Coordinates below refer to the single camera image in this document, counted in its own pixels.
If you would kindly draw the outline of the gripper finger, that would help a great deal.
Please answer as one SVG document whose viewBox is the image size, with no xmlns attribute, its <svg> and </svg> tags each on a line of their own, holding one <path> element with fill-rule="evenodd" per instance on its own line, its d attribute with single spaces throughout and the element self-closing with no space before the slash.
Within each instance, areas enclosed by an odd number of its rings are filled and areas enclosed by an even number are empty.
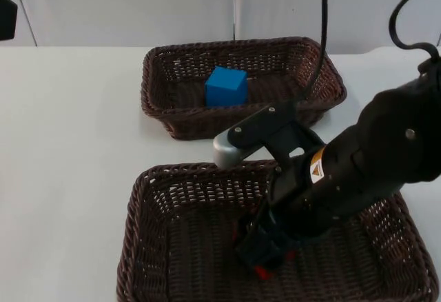
<svg viewBox="0 0 441 302">
<path fill-rule="evenodd" d="M 240 218 L 240 234 L 246 235 L 250 232 L 268 233 L 267 220 L 269 210 L 267 208 L 254 208 Z"/>
<path fill-rule="evenodd" d="M 241 235 L 240 228 L 236 228 L 235 253 L 240 263 L 255 274 L 272 274 L 293 258 L 293 239 L 283 232 Z"/>
</svg>

